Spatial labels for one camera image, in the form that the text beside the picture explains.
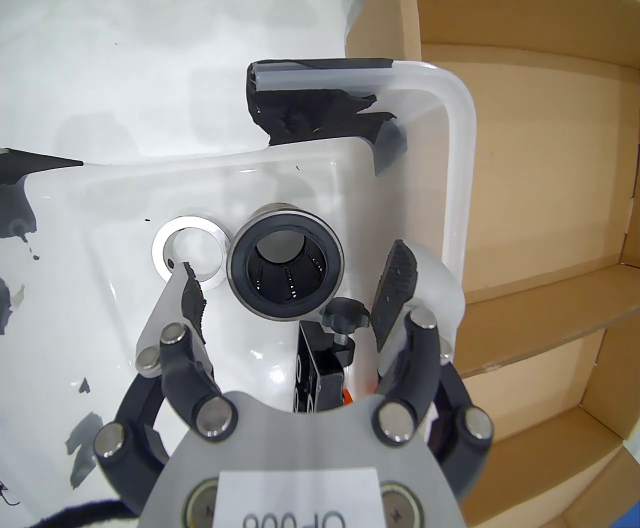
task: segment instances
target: black rubber seal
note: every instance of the black rubber seal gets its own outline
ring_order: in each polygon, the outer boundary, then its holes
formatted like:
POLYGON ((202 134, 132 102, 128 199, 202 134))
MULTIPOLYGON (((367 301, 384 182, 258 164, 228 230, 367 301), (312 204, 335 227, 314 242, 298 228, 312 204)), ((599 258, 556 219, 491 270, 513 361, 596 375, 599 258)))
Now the black rubber seal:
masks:
POLYGON ((332 295, 342 276, 341 269, 342 251, 332 234, 312 218, 285 212, 259 220, 241 235, 230 256, 229 275, 238 297, 256 313, 275 319, 295 319, 317 309, 332 295), (324 256, 326 271, 315 292, 302 299, 277 304, 256 291, 248 274, 248 264, 258 242, 282 230, 294 231, 311 239, 324 256))

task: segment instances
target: black tape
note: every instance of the black tape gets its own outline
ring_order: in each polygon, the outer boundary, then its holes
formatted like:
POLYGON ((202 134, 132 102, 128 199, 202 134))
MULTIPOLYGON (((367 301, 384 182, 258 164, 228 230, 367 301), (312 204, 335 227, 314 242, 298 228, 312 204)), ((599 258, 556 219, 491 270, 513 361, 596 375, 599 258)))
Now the black tape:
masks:
POLYGON ((406 150, 406 138, 391 112, 360 113, 377 98, 353 95, 340 89, 258 90, 257 65, 279 65, 274 71, 305 69, 389 68, 388 59, 325 59, 260 61, 252 63, 246 76, 249 114, 270 136, 269 145, 301 141, 359 137, 372 146, 376 173, 406 150))
POLYGON ((12 148, 0 154, 0 238, 17 236, 26 241, 25 233, 36 231, 36 218, 24 193, 24 176, 82 165, 82 161, 75 159, 43 156, 12 148))

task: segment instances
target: cardboard box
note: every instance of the cardboard box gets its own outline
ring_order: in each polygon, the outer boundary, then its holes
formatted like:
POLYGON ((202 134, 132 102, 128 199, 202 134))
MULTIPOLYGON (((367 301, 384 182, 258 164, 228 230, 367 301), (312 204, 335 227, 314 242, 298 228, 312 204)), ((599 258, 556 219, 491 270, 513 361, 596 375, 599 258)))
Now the cardboard box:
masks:
MULTIPOLYGON (((350 56, 417 59, 410 0, 350 56)), ((476 104, 455 365, 496 443, 469 526, 607 527, 640 498, 640 3, 418 0, 422 59, 476 104)))

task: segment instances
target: screw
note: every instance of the screw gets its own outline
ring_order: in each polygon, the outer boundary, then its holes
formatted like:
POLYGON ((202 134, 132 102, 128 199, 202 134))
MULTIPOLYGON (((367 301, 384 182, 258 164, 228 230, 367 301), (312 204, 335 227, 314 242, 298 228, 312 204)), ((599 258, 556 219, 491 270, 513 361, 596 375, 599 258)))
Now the screw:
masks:
POLYGON ((433 312, 425 306, 418 306, 411 310, 409 317, 415 324, 425 330, 435 328, 438 324, 436 316, 433 315, 433 312))
POLYGON ((189 528, 211 528, 217 495, 218 479, 200 483, 187 499, 185 525, 189 528))
POLYGON ((385 436, 398 445, 411 440, 415 431, 409 409, 395 401, 385 403, 378 410, 378 423, 385 436))
POLYGON ((182 323, 170 323, 160 333, 160 341, 166 345, 172 345, 182 341, 187 334, 187 327, 182 323))
POLYGON ((479 407, 469 407, 465 411, 465 427, 478 440, 488 440, 493 436, 493 422, 479 407))
POLYGON ((333 342, 340 346, 347 344, 349 335, 356 329, 367 328, 370 324, 365 305, 347 297, 334 297, 320 310, 320 315, 322 325, 333 330, 333 342))
POLYGON ((160 350, 155 346, 148 346, 136 358, 138 372, 149 371, 160 362, 160 350))
POLYGON ((220 396, 214 396, 200 407, 196 427, 202 436, 216 438, 229 428, 233 416, 231 404, 220 396))
POLYGON ((453 350, 449 341, 440 336, 440 365, 446 365, 453 358, 453 350))
POLYGON ((421 515, 413 495, 400 484, 383 484, 382 506, 388 528, 417 528, 421 515))
POLYGON ((345 333, 334 333, 333 334, 333 342, 339 346, 345 346, 347 341, 349 340, 349 335, 345 333))
POLYGON ((93 441, 93 450, 101 458, 116 454, 124 443, 124 427, 117 422, 106 424, 93 441))

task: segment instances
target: black knob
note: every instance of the black knob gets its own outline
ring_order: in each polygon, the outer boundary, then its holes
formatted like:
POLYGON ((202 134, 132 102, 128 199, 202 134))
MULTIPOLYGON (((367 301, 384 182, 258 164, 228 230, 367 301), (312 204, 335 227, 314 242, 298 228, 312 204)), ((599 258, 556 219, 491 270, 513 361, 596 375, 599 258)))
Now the black knob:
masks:
POLYGON ((369 311, 365 305, 348 297, 334 297, 321 311, 322 324, 336 334, 349 335, 357 328, 369 326, 369 311))

